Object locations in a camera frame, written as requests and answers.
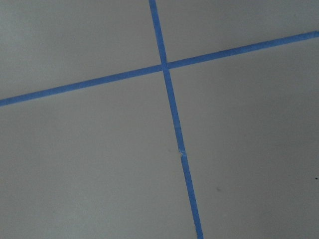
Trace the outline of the blue tape strip lengthwise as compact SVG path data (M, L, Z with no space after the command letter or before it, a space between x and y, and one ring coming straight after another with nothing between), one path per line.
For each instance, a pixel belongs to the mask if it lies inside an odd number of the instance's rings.
M177 147L178 147L178 150L180 153L180 160L181 160L181 165L182 165L182 169L183 169L183 174L184 174L184 179L185 179L185 184L186 184L186 189L187 189L187 194L188 194L188 199L189 199L189 204L190 204L190 209L191 209L193 223L194 223L194 227L195 227L195 231L196 231L196 237L198 239L203 239L204 234L202 231L201 220L200 220L200 215L199 215L199 211L198 211L195 190L193 187L193 181L192 181L191 171L190 171L189 162L188 162L188 158L187 158L187 152L186 152L185 144L184 144L184 140L183 140L182 128L181 128L181 123L180 123L180 119L179 119L179 115L178 115L178 109L177 109L176 99L175 99L175 95L174 95L171 74L170 74L170 71L168 68L165 44L164 44L164 39L163 39L163 35L162 35L160 18L159 18L159 13L158 13L156 1L150 0L149 6L150 6L152 21L153 21L154 30L155 30L158 52L159 52L159 57L160 57L160 62L161 62L161 67L162 67L162 73L163 73L163 77L164 77L164 81L165 81L165 88L166 88L169 107L170 107L170 111L171 111L171 117L172 117L173 127L174 127L174 131L175 131Z

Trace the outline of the blue tape strip crosswise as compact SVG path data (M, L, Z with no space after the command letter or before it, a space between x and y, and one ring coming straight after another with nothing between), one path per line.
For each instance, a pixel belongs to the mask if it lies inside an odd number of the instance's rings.
M180 68L188 65L193 65L201 62L211 61L215 59L230 57L233 55L244 54L252 51L257 51L261 49L276 47L280 45L290 44L299 41L305 41L313 38L318 38L319 32L312 31L307 33L302 33L298 35L278 38L269 41L263 41L259 43L254 43L246 46L240 46L236 48L231 48L227 50L222 50L218 52L213 52L209 54L194 56L190 58L185 58L177 61L172 61L167 64L169 69ZM44 98L52 95L62 94L65 92L75 91L83 88L93 87L101 84L106 84L109 82L115 82L119 80L129 79L137 76L148 75L156 72L162 71L161 65L154 65L150 67L140 68L128 72L118 73L114 75L109 75L105 77L100 77L96 79L86 80L78 83L68 84L64 86L54 87L46 90L36 91L32 93L27 93L19 96L9 97L6 99L1 99L0 106L4 107L7 105L17 104L21 102L26 102L34 99Z

